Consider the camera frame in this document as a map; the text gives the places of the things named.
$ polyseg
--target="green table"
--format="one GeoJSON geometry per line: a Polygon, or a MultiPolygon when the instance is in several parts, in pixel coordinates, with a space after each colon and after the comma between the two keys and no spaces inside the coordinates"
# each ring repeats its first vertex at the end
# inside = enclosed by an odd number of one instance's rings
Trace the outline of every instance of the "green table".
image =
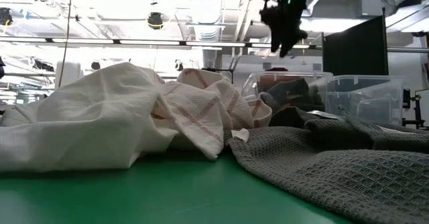
{"type": "Polygon", "coordinates": [[[2,223],[350,223],[216,162],[142,159],[129,170],[2,174],[2,223]]]}

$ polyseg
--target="computer monitor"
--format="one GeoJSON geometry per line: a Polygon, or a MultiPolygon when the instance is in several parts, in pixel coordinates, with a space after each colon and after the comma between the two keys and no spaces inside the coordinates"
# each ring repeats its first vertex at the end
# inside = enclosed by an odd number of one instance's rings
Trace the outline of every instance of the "computer monitor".
{"type": "Polygon", "coordinates": [[[384,16],[330,34],[322,40],[323,71],[334,76],[389,74],[384,16]]]}

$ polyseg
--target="ceiling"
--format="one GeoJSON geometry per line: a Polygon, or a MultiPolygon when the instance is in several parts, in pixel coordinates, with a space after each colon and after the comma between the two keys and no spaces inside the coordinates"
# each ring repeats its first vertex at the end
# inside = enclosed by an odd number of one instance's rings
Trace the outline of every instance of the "ceiling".
{"type": "MultiPolygon", "coordinates": [[[[303,44],[320,44],[321,32],[337,32],[352,27],[367,17],[351,15],[350,8],[359,0],[318,0],[312,10],[312,17],[303,17],[302,28],[309,31],[303,44]]],[[[222,42],[260,42],[269,40],[269,28],[260,23],[259,10],[262,0],[222,0],[220,25],[222,42]]],[[[396,4],[385,0],[384,7],[396,4]]],[[[11,9],[12,25],[0,25],[0,36],[31,38],[65,38],[68,23],[68,0],[0,0],[0,7],[11,9]]],[[[69,37],[99,39],[134,40],[184,40],[196,39],[192,18],[192,0],[72,0],[69,37]],[[147,24],[151,12],[162,13],[164,26],[153,30],[147,24]]],[[[429,31],[429,14],[400,31],[429,31]]],[[[409,33],[402,34],[404,42],[392,37],[389,44],[406,45],[409,33]]],[[[32,67],[30,58],[36,58],[56,68],[62,60],[64,44],[18,44],[0,40],[0,56],[8,66],[6,72],[31,73],[45,72],[32,67]]],[[[230,48],[224,48],[221,54],[230,54],[230,48]]],[[[67,61],[81,62],[82,68],[90,72],[93,61],[110,65],[128,61],[140,66],[150,67],[166,76],[176,76],[176,59],[185,67],[198,67],[201,49],[175,49],[166,47],[128,47],[109,48],[106,46],[69,46],[67,61]]],[[[29,79],[40,86],[52,86],[43,77],[29,79]]]]}

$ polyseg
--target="clear plastic container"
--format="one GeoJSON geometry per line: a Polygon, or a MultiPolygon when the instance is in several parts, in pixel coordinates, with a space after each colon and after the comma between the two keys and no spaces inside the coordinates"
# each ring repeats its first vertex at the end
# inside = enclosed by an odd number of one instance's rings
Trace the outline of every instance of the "clear plastic container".
{"type": "Polygon", "coordinates": [[[257,96],[273,109],[287,106],[304,111],[325,111],[328,72],[259,72],[252,73],[244,84],[244,97],[257,96]]]}
{"type": "Polygon", "coordinates": [[[328,85],[326,111],[372,123],[402,124],[406,78],[401,76],[335,76],[328,85]]]}

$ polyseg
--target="gray waffle towel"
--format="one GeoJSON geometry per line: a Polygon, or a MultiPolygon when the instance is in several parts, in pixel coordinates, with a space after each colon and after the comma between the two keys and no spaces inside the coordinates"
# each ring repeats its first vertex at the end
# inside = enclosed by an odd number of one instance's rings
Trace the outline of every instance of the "gray waffle towel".
{"type": "Polygon", "coordinates": [[[352,221],[429,223],[427,133],[288,111],[294,127],[250,129],[247,143],[226,133],[240,165],[352,221]]]}

